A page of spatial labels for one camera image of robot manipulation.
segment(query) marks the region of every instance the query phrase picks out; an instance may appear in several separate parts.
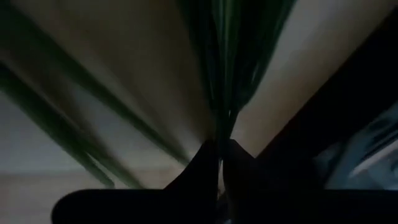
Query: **beige wall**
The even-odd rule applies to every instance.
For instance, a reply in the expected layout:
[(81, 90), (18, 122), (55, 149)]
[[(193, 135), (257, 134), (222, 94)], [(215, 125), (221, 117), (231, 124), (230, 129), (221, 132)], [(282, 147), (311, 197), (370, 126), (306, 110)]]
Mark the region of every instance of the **beige wall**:
[[(17, 0), (43, 30), (133, 110), (193, 156), (211, 134), (195, 56), (171, 0)], [(233, 132), (251, 154), (261, 149), (392, 9), (389, 0), (299, 0), (269, 70)], [(173, 159), (84, 90), (14, 43), (1, 58), (96, 136), (148, 187), (182, 170)], [(0, 94), (1, 223), (49, 222), (52, 204), (100, 187)]]

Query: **wall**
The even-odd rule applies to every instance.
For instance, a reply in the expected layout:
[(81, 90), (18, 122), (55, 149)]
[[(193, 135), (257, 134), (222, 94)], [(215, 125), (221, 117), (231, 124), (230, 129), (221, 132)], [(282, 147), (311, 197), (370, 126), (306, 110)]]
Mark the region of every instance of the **wall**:
[[(211, 135), (195, 56), (174, 1), (18, 0), (14, 3), (153, 127), (191, 156)], [(389, 0), (299, 0), (265, 79), (233, 132), (252, 155), (283, 128), (392, 9)], [(152, 188), (183, 169), (21, 43), (9, 66)], [(101, 187), (0, 94), (0, 222), (48, 223), (55, 201)]]

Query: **spider plant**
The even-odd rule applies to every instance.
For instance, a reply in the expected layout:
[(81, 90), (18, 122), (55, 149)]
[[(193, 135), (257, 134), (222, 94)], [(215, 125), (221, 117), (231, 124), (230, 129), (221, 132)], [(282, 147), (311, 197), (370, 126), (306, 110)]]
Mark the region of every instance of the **spider plant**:
[(256, 92), (295, 0), (178, 0), (226, 153), (236, 118)]
[[(158, 145), (164, 152), (184, 165), (188, 163), (188, 159), (182, 149), (177, 149), (166, 141), (157, 131), (152, 129), (105, 86), (98, 82), (87, 69), (69, 56), (45, 32), (41, 31), (28, 17), (23, 15), (8, 1), (3, 0), (0, 0), (0, 30), (4, 34), (11, 32), (14, 37), (18, 38), (18, 41), (25, 42), (31, 47), (42, 51), (47, 56), (49, 63), (58, 65), (68, 78), (97, 97), (102, 103), (138, 129), (146, 138)], [(7, 35), (2, 34), (0, 39), (2, 44), (7, 42), (6, 38)]]

